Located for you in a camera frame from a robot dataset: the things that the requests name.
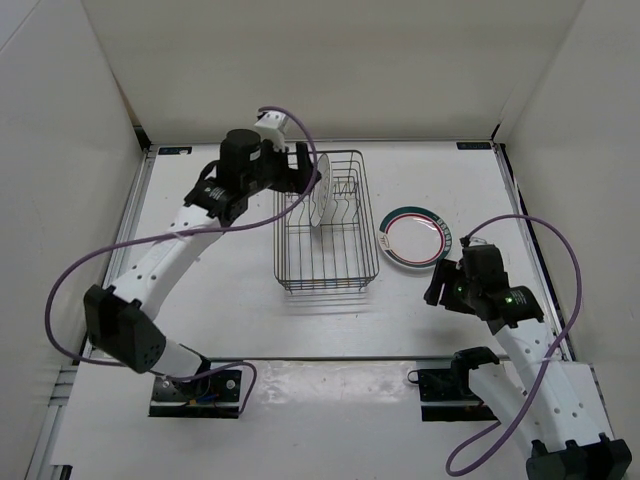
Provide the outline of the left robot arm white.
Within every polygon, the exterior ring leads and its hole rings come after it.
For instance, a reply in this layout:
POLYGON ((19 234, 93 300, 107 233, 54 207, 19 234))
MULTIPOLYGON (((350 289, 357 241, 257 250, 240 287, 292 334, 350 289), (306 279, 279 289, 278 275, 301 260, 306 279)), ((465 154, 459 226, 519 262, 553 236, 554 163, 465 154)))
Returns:
POLYGON ((252 196, 266 190, 301 194, 316 182, 308 146, 296 145, 296 167, 287 149, 247 129, 226 134, 219 158, 200 172, 184 198, 168 237, 152 243, 133 267, 108 287, 84 295, 91 344, 137 373, 168 377, 188 400, 206 395, 209 359, 166 338, 154 320, 196 259, 243 215, 252 196))

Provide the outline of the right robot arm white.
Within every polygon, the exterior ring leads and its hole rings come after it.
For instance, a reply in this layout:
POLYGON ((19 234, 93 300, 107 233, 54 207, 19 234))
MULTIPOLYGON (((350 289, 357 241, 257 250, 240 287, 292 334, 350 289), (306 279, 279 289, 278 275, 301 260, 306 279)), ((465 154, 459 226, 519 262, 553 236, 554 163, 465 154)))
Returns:
POLYGON ((530 479, 621 479, 632 454, 610 438, 585 409, 567 362, 533 292, 512 286, 494 245, 467 246, 458 262, 436 262, 424 299, 432 306, 483 321, 519 377, 513 382, 488 347, 456 352, 449 387, 460 399, 478 397, 514 439, 530 479))

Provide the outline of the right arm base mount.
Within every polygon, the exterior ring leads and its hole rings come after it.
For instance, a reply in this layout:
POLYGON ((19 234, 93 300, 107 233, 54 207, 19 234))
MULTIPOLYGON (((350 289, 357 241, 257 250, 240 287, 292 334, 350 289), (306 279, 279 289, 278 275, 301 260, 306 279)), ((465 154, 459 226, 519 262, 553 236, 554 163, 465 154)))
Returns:
POLYGON ((500 360, 488 347, 473 347, 450 360, 420 361, 406 375, 418 388, 423 422, 494 421, 491 409, 469 387, 469 373, 500 360))

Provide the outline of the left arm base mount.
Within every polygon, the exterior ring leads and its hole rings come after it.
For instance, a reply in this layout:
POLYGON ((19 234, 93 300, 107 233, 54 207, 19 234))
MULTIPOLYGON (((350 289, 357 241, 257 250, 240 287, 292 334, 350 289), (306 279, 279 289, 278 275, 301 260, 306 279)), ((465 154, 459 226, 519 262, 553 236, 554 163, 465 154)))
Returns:
POLYGON ((151 418, 239 417, 242 372, 223 370, 200 383, 196 390, 169 380, 155 379, 148 408, 151 418))

